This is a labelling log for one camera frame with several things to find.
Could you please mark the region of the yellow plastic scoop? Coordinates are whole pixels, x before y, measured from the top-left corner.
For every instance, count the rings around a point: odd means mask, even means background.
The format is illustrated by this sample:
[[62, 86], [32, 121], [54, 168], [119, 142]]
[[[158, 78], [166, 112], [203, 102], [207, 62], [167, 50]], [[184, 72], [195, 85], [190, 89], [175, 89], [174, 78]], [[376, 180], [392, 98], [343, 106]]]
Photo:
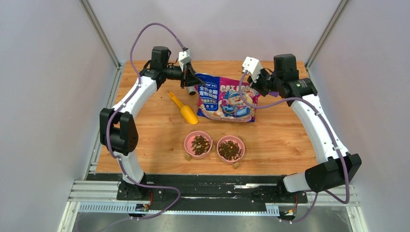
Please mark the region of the yellow plastic scoop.
[[195, 112], [192, 110], [192, 108], [188, 105], [184, 105], [174, 93], [170, 92], [169, 97], [171, 100], [176, 104], [176, 106], [179, 108], [181, 116], [189, 123], [192, 125], [198, 124], [199, 119]]

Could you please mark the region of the pink blue pet food bag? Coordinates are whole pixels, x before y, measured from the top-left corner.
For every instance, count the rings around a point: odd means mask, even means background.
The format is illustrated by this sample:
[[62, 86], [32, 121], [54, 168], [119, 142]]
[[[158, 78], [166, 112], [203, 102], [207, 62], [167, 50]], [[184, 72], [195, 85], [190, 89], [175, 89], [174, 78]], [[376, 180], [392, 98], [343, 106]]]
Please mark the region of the pink blue pet food bag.
[[255, 121], [260, 94], [248, 83], [221, 76], [197, 73], [205, 84], [196, 86], [198, 93], [197, 115], [211, 120], [248, 123]]

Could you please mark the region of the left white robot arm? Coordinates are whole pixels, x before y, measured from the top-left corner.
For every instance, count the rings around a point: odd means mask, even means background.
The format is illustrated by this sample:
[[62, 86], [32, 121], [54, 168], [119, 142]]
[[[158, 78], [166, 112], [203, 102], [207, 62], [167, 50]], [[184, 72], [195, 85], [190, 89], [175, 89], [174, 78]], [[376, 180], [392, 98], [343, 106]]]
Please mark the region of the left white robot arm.
[[111, 108], [100, 111], [101, 144], [116, 159], [122, 171], [118, 200], [144, 199], [151, 188], [136, 155], [139, 135], [134, 121], [146, 101], [166, 80], [180, 81], [181, 88], [203, 84], [195, 75], [188, 48], [179, 52], [177, 65], [169, 62], [170, 54], [170, 49], [165, 46], [153, 47], [150, 60], [137, 72], [137, 80], [129, 92]]

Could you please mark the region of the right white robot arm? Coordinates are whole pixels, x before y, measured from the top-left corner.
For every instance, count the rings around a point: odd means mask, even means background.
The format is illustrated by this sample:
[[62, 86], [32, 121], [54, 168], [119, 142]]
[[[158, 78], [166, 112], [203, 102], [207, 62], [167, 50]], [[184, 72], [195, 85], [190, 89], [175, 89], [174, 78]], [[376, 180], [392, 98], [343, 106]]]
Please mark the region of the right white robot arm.
[[247, 57], [243, 69], [249, 72], [248, 83], [262, 96], [277, 92], [296, 113], [313, 145], [317, 165], [302, 173], [285, 176], [276, 188], [279, 200], [288, 202], [295, 192], [328, 191], [348, 186], [362, 164], [358, 154], [343, 145], [330, 125], [318, 92], [309, 78], [301, 78], [293, 54], [274, 56], [274, 70], [263, 68], [256, 58]]

